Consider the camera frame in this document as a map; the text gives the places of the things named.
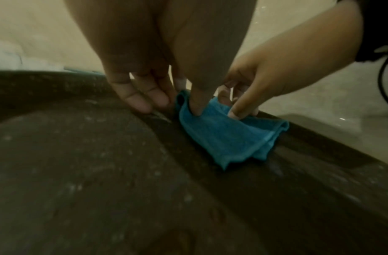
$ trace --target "scratched surface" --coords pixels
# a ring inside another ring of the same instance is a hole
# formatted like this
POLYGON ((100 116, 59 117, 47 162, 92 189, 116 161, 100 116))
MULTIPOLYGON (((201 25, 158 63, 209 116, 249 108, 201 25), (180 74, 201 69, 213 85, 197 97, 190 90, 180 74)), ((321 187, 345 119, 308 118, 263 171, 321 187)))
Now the scratched surface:
POLYGON ((0 254, 388 254, 388 165, 292 125, 222 173, 103 77, 0 73, 0 254))

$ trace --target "hand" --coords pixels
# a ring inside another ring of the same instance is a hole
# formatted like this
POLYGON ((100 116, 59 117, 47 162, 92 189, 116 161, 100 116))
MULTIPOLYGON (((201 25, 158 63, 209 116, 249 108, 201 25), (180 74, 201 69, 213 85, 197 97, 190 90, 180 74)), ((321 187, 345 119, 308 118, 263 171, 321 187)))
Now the hand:
POLYGON ((187 77, 196 115, 222 82, 255 6, 255 0, 65 1, 128 105, 142 113, 150 113, 152 105, 166 107, 185 89, 187 77))
POLYGON ((219 102, 233 105, 231 118, 257 114, 268 99, 309 86, 354 62, 362 35, 357 3, 344 0, 234 61, 219 87, 219 102))

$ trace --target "cloth fold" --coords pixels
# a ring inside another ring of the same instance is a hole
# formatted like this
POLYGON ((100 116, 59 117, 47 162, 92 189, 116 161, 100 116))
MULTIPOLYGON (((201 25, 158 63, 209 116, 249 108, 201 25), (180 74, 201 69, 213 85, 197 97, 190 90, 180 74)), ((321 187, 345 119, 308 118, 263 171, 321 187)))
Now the cloth fold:
POLYGON ((248 158, 266 160, 275 140, 289 128, 280 119, 249 116, 241 121, 227 116, 230 107, 217 98, 210 101, 202 115, 194 116, 188 107, 189 92, 182 91, 176 99, 176 110, 184 130, 226 170, 230 163, 248 158))

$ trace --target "towel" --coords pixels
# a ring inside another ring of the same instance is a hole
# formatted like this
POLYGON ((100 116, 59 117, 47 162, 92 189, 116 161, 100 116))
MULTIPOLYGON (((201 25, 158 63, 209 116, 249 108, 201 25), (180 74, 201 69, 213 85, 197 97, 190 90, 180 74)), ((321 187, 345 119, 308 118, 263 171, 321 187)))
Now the towel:
POLYGON ((230 163, 249 158, 266 160, 275 140, 289 128, 279 119, 249 116, 241 121, 227 116, 230 107, 217 98, 210 101, 201 116, 194 116, 188 107, 189 92, 182 91, 176 99, 176 110, 184 130, 226 170, 230 163))

